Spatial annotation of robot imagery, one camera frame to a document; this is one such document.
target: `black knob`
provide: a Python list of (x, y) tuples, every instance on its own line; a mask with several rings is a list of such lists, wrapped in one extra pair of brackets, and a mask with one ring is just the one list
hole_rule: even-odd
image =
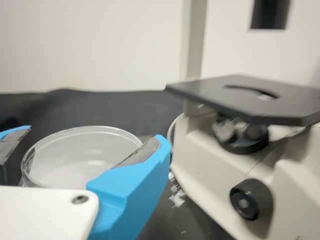
[(273, 213), (274, 203), (272, 193), (261, 181), (246, 179), (234, 186), (230, 191), (233, 208), (239, 215), (249, 221), (254, 221)]

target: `white wall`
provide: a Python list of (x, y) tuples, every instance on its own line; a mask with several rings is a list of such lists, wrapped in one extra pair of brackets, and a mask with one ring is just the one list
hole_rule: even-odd
[(297, 84), (312, 78), (317, 82), (320, 1), (291, 0), (284, 31), (250, 30), (253, 3), (209, 1), (202, 76), (246, 73)]
[(163, 89), (182, 0), (0, 0), (0, 92)]

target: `glass petri dish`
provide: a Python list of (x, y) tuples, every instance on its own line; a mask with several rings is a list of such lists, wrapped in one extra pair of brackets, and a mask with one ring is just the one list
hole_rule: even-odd
[(142, 142), (109, 126), (81, 126), (53, 133), (34, 144), (21, 162), (25, 187), (85, 189)]

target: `white microscope body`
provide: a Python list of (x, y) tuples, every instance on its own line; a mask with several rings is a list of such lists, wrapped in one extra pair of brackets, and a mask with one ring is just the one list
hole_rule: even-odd
[[(207, 91), (200, 88), (197, 93)], [(266, 147), (234, 154), (213, 135), (217, 112), (194, 106), (187, 101), (177, 119), (171, 164), (186, 194), (237, 240), (320, 239), (320, 126), (270, 125)], [(258, 193), (259, 211), (267, 214), (254, 220), (241, 217), (231, 203), (231, 189), (247, 179), (258, 180), (269, 190)], [(245, 194), (254, 192), (252, 188), (249, 185)], [(265, 198), (273, 205), (264, 205)]]

